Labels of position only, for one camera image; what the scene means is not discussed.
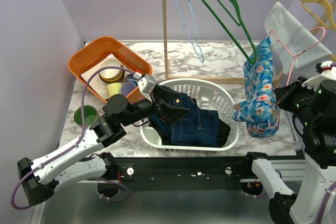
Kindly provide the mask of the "blue floral garment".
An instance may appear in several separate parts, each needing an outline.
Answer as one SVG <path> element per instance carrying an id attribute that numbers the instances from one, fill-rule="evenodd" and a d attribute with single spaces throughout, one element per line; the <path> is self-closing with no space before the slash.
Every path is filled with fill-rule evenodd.
<path id="1" fill-rule="evenodd" d="M 254 138 L 274 136 L 279 130 L 280 108 L 274 95 L 274 69 L 270 37 L 256 47 L 257 59 L 243 65 L 246 100 L 234 105 L 233 120 L 246 123 L 248 134 Z"/>

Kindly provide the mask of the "blue denim shorts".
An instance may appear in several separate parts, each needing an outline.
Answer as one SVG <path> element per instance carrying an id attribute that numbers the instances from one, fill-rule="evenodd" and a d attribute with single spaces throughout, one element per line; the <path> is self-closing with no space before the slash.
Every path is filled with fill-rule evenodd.
<path id="1" fill-rule="evenodd" d="M 152 127 L 169 139 L 169 144 L 179 146 L 217 147 L 220 119 L 217 111 L 202 110 L 195 99 L 180 94 L 180 101 L 170 102 L 173 106 L 190 109 L 190 113 L 169 126 L 157 115 L 149 117 Z"/>

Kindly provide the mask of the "light blue wire hanger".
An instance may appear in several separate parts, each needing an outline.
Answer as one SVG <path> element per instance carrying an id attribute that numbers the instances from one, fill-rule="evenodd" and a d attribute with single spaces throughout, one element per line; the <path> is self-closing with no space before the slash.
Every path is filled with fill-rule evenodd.
<path id="1" fill-rule="evenodd" d="M 180 21 L 187 36 L 187 41 L 190 43 L 195 56 L 200 63 L 204 63 L 204 54 L 202 48 L 198 42 L 197 25 L 194 17 L 193 7 L 191 0 L 174 0 L 177 8 Z M 185 17 L 183 10 L 180 7 L 180 3 L 185 4 L 188 8 L 188 15 Z"/>

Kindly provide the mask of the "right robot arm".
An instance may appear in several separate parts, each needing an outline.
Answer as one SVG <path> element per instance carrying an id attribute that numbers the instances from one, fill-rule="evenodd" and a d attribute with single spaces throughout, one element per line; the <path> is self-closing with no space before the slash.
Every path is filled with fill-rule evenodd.
<path id="1" fill-rule="evenodd" d="M 275 89 L 280 108 L 303 126 L 306 166 L 299 192 L 282 181 L 264 153 L 247 153 L 241 165 L 246 177 L 261 181 L 274 223 L 327 223 L 335 201 L 335 80 L 324 79 L 315 89 L 304 80 Z"/>

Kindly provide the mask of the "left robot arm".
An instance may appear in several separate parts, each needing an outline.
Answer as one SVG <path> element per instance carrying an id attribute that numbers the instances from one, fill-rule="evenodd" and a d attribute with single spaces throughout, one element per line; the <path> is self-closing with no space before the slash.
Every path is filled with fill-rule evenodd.
<path id="1" fill-rule="evenodd" d="M 61 186 L 86 179 L 111 180 L 117 173 L 111 154 L 102 153 L 86 162 L 83 158 L 116 143 L 126 135 L 125 126 L 149 116 L 156 115 L 168 125 L 175 124 L 190 113 L 189 108 L 173 105 L 181 98 L 181 93 L 157 84 L 150 89 L 147 98 L 135 103 L 130 103 L 122 94 L 111 96 L 103 107 L 104 115 L 88 128 L 83 127 L 76 139 L 40 158 L 24 157 L 18 161 L 19 182 L 11 196 L 12 207 L 21 209 L 15 204 L 20 187 L 28 207 L 32 207 L 48 200 Z"/>

